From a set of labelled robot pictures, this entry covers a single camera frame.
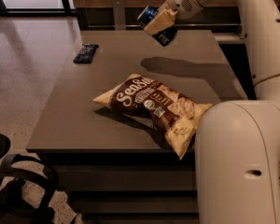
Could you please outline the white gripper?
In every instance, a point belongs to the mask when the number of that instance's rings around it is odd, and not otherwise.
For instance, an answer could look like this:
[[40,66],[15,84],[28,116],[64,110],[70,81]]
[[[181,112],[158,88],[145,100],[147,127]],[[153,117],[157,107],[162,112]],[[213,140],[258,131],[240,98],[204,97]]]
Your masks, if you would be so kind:
[[175,19],[187,20],[203,9],[203,0],[168,0],[168,8],[157,14],[144,28],[148,35],[155,35],[175,24]]

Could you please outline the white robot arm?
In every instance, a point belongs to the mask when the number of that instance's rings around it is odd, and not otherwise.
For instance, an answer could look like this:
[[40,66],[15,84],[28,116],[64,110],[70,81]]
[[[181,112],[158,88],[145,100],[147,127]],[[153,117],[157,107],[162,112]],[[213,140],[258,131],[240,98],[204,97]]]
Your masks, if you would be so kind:
[[[189,19],[212,0],[167,0],[146,31]],[[280,12],[237,0],[256,97],[213,106],[195,140],[200,224],[280,224]]]

